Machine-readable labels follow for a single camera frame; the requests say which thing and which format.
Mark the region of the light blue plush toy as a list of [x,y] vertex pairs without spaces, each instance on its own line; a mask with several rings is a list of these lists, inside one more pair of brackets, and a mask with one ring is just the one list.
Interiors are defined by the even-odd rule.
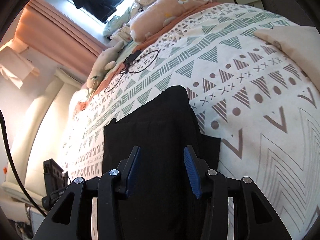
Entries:
[[131,18],[131,8],[127,8],[121,16],[114,15],[107,21],[103,29],[103,37],[110,37],[123,24],[128,23]]

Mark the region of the beige pillow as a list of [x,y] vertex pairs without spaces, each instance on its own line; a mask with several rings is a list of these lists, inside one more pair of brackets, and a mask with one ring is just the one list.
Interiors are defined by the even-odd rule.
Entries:
[[254,35],[277,47],[319,88],[319,32],[315,27],[291,25],[260,29]]

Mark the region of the patterned white bed quilt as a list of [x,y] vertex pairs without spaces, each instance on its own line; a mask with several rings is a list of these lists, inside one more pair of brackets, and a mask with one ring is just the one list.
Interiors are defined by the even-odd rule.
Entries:
[[231,3],[176,24],[71,114],[60,155],[70,177],[100,176],[103,127],[180,85],[200,131],[222,140],[218,170],[251,177],[291,237],[305,237],[319,216],[319,91],[292,59],[254,35],[291,25]]

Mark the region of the black device beside bed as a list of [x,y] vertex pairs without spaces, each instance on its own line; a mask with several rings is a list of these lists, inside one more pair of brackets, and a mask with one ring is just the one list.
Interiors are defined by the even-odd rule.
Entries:
[[42,198],[42,206],[46,211],[54,206],[60,196],[71,182],[68,172],[63,169],[53,160],[49,159],[43,162],[44,183],[46,188],[46,196]]

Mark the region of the cream bed headboard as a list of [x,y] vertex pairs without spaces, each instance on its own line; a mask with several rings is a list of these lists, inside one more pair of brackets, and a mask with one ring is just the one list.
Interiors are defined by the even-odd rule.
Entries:
[[38,205],[46,196],[43,162],[53,159],[62,165],[59,154],[69,103],[80,88],[81,83],[57,69],[46,90],[25,111],[13,141],[11,156],[17,173]]

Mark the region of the orange duck print pillow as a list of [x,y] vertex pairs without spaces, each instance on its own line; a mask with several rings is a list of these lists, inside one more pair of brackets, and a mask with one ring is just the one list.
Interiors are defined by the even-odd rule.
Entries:
[[212,0],[157,0],[130,20],[130,36],[137,43],[146,41],[184,13]]

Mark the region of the black large garment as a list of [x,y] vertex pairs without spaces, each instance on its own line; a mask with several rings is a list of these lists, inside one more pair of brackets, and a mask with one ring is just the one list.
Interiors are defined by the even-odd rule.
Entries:
[[133,147],[142,150],[133,195],[119,201],[125,239],[201,238],[207,205],[191,189],[183,159],[188,145],[217,168],[220,139],[201,133],[182,86],[105,126],[103,172],[116,168]]

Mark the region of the beige plush toy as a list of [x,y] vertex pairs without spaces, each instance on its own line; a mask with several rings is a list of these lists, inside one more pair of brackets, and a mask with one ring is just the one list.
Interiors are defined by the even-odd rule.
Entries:
[[116,66],[116,60],[123,46],[124,42],[119,41],[116,45],[107,48],[98,56],[86,81],[89,94],[92,94],[99,87],[105,75]]

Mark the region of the pink curtain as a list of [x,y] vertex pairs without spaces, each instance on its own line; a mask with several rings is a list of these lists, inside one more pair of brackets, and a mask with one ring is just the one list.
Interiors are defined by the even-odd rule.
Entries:
[[64,66],[85,71],[111,45],[104,24],[70,0],[30,0],[15,37]]

